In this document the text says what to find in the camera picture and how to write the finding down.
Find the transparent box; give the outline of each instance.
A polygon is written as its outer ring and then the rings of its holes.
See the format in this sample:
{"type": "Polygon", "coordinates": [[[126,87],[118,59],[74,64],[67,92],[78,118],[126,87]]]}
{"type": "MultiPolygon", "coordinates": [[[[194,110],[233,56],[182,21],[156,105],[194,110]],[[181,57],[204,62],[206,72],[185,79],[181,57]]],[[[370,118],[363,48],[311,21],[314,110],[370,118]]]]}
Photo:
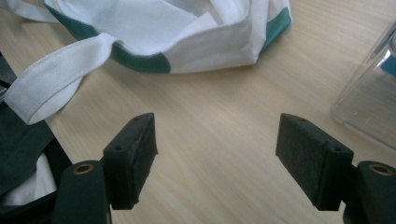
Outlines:
{"type": "Polygon", "coordinates": [[[332,115],[396,149],[396,22],[349,81],[332,115]]]}

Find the blue label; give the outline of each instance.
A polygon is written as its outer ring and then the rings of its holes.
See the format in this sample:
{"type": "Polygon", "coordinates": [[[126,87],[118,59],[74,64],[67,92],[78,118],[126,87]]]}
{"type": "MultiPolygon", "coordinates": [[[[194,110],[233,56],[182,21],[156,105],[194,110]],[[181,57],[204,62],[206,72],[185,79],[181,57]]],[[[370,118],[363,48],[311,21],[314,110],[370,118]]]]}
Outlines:
{"type": "Polygon", "coordinates": [[[396,77],[396,57],[390,55],[382,64],[382,70],[394,75],[396,77]]]}

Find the table surface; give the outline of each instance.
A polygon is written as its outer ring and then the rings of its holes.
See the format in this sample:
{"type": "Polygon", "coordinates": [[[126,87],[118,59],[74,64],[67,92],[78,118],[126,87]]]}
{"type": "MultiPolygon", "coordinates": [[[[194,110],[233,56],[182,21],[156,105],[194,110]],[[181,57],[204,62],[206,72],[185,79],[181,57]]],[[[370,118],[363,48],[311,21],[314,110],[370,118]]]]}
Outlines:
{"type": "MultiPolygon", "coordinates": [[[[137,115],[154,112],[151,173],[132,211],[114,223],[342,223],[319,212],[275,155],[281,113],[309,119],[359,161],[396,166],[396,151],[330,113],[375,41],[394,20],[394,0],[291,1],[294,24],[256,64],[219,71],[141,74],[113,61],[86,76],[47,123],[72,162],[99,160],[137,115]]],[[[60,24],[0,10],[0,51],[18,75],[76,40],[60,24]]]]}

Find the bag handle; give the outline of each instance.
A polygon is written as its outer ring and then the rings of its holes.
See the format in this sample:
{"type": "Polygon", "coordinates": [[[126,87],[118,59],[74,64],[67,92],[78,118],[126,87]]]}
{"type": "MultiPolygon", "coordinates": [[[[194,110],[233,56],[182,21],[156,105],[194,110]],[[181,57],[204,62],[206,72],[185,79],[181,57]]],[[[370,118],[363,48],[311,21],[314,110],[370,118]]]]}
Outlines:
{"type": "Polygon", "coordinates": [[[52,52],[14,81],[5,102],[27,124],[46,119],[67,104],[85,75],[105,63],[115,42],[102,33],[52,52]]]}
{"type": "Polygon", "coordinates": [[[31,21],[58,22],[46,8],[22,0],[0,0],[0,7],[31,21]]]}

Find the white tote bag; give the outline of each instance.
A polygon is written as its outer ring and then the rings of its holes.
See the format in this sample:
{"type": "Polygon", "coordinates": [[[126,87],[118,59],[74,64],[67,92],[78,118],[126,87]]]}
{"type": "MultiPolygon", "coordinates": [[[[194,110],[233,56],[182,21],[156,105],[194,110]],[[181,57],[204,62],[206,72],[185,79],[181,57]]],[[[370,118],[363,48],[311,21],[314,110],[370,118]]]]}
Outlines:
{"type": "MultiPolygon", "coordinates": [[[[15,1],[0,0],[0,7],[15,1]]],[[[289,0],[43,3],[79,41],[32,64],[7,91],[6,103],[28,124],[66,105],[83,76],[108,58],[149,73],[254,64],[292,22],[289,0]]]]}

